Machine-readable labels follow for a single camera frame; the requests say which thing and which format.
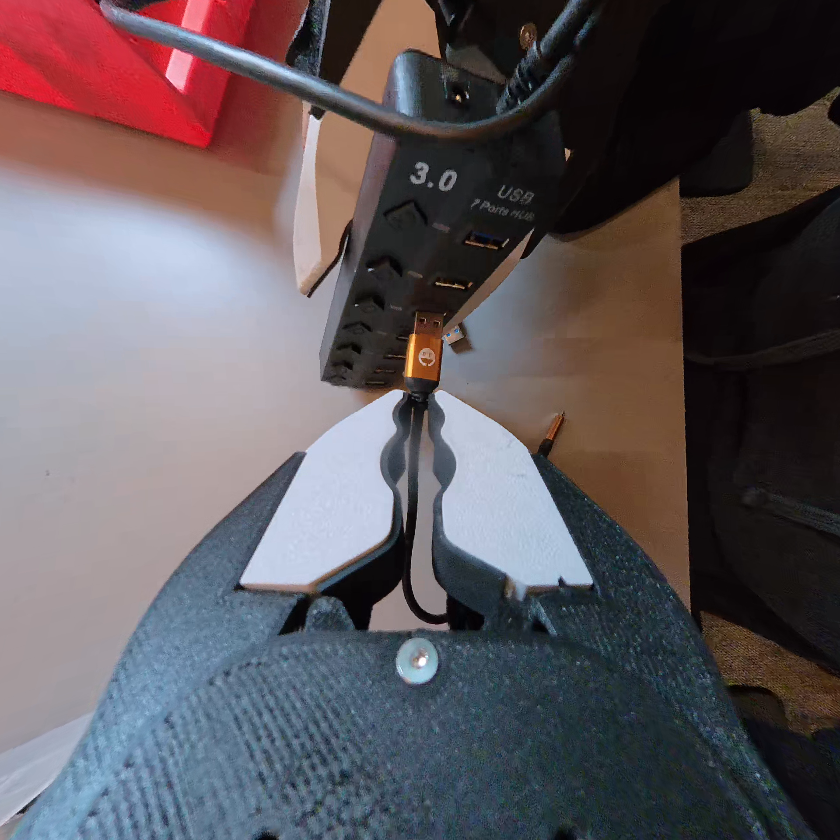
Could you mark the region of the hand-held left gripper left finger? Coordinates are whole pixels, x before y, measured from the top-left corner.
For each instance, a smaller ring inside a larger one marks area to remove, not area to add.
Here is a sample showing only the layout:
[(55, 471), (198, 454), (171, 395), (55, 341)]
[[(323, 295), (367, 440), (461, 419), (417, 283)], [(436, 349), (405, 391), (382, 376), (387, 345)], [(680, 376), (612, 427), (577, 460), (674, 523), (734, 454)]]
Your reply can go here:
[(247, 590), (325, 592), (360, 571), (399, 536), (403, 519), (387, 465), (401, 441), (403, 391), (345, 417), (304, 453), (239, 585)]

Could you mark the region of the black usb hub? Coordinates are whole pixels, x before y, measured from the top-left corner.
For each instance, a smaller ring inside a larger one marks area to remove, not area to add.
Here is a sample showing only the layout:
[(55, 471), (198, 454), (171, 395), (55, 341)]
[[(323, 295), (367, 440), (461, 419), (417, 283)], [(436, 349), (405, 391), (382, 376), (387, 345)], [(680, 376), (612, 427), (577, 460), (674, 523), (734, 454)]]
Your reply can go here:
[(565, 159), (549, 111), (497, 140), (376, 133), (320, 349), (321, 379), (432, 391), (446, 328), (528, 232), (553, 220)]

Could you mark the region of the red plastic bin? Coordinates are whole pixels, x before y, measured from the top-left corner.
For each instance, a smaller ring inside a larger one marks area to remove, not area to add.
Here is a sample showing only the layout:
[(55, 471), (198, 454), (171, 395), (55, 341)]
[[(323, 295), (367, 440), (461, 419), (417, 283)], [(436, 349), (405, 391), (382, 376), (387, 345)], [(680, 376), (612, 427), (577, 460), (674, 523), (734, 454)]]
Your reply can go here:
[(228, 79), (111, 26), (98, 2), (1, 2), (2, 92), (205, 149)]

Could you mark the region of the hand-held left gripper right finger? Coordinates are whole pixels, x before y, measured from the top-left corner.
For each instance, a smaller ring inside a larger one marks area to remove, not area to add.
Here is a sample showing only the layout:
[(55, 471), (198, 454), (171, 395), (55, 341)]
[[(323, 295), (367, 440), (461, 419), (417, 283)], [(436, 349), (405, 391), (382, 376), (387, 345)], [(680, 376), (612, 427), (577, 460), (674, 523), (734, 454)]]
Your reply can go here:
[(594, 582), (526, 446), (439, 391), (428, 406), (434, 443), (433, 567), (455, 599), (524, 599)]

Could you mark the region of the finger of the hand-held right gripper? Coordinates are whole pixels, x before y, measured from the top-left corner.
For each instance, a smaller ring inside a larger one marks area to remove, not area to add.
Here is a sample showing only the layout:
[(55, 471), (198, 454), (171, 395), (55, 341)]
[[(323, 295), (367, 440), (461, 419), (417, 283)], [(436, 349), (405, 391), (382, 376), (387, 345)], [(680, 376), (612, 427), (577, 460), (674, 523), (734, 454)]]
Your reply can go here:
[(310, 298), (341, 266), (351, 224), (351, 197), (335, 148), (335, 120), (306, 110), (292, 254), (297, 288)]
[(486, 301), (488, 297), (499, 288), (501, 283), (510, 276), (510, 273), (518, 266), (522, 260), (524, 251), (530, 244), (534, 229), (530, 230), (523, 240), (506, 256), (498, 268), (495, 268), (488, 279), (482, 284), (479, 289), (479, 305)]

